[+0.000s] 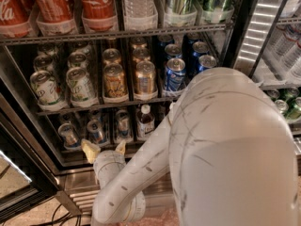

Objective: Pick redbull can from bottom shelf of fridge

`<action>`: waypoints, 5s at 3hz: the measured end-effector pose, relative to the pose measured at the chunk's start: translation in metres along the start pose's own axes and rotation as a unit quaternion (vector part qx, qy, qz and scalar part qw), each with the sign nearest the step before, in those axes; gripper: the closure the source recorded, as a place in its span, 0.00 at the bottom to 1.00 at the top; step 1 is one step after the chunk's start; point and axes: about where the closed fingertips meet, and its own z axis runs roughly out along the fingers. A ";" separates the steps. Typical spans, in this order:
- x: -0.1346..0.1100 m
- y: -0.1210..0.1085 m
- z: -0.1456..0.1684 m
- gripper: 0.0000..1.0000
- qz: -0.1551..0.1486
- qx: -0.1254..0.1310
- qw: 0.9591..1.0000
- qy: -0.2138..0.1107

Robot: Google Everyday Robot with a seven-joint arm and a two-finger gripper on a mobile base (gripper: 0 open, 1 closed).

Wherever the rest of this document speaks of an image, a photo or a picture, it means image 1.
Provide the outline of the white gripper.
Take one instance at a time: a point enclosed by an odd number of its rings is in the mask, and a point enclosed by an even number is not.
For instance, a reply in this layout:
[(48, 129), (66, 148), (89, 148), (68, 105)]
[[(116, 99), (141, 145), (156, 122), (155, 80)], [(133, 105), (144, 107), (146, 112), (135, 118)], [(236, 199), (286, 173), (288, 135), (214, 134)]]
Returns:
[(126, 165), (124, 158), (126, 151), (125, 140), (120, 142), (115, 151), (101, 152), (101, 148), (98, 145), (86, 139), (81, 141), (81, 147), (87, 157), (87, 161), (93, 164), (100, 187), (105, 187), (110, 183)]

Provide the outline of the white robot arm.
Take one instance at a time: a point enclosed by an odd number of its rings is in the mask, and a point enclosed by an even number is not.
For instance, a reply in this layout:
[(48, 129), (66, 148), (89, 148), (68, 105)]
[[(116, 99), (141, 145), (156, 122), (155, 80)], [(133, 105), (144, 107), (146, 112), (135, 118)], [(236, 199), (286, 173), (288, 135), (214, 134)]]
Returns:
[(196, 75), (136, 154), (117, 173), (99, 153), (101, 184), (91, 226), (145, 214), (142, 191), (171, 177), (181, 226), (299, 226), (293, 135), (279, 110), (243, 73)]

